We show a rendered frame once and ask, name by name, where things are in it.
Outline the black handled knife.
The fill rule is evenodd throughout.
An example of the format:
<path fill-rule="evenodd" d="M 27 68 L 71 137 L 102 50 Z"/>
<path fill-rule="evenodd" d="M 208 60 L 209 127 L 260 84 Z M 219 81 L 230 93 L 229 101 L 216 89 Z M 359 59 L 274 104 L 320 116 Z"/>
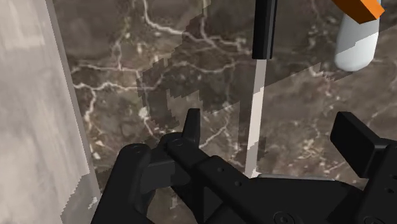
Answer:
<path fill-rule="evenodd" d="M 277 0 L 255 1 L 252 58 L 256 61 L 256 68 L 244 169 L 244 174 L 249 178 L 259 175 L 256 171 L 256 165 L 260 140 L 261 115 L 267 61 L 272 58 L 276 10 Z"/>

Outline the orange block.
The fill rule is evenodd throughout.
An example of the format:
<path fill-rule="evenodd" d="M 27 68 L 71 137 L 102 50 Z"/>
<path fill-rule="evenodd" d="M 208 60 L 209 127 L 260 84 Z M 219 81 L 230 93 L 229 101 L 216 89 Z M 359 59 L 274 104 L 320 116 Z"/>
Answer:
<path fill-rule="evenodd" d="M 377 20 L 385 12 L 385 9 L 378 0 L 332 1 L 340 10 L 359 24 Z"/>

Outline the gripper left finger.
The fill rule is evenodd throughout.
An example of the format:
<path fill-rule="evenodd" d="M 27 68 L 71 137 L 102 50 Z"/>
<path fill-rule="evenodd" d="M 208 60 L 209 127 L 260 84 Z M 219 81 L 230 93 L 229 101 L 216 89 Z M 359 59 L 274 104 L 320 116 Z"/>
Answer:
<path fill-rule="evenodd" d="M 188 110 L 182 132 L 164 135 L 151 149 L 124 146 L 90 224 L 154 224 L 148 208 L 156 190 L 170 187 L 193 213 L 197 224 L 255 224 L 248 178 L 218 156 L 199 149 L 200 110 Z"/>

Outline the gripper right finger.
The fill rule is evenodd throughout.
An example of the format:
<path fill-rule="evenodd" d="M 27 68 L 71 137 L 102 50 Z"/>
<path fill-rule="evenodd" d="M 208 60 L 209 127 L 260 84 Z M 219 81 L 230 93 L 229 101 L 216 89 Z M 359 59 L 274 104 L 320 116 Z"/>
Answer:
<path fill-rule="evenodd" d="M 365 189 L 330 213 L 331 224 L 397 224 L 397 141 L 379 137 L 351 112 L 338 112 L 330 140 Z"/>

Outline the white cylindrical bottle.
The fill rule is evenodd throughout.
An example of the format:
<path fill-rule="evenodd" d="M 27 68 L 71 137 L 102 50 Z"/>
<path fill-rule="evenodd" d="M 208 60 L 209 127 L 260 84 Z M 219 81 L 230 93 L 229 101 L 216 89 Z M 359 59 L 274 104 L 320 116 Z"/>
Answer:
<path fill-rule="evenodd" d="M 336 67 L 355 72 L 369 65 L 375 55 L 379 25 L 379 19 L 359 24 L 344 14 L 335 47 Z"/>

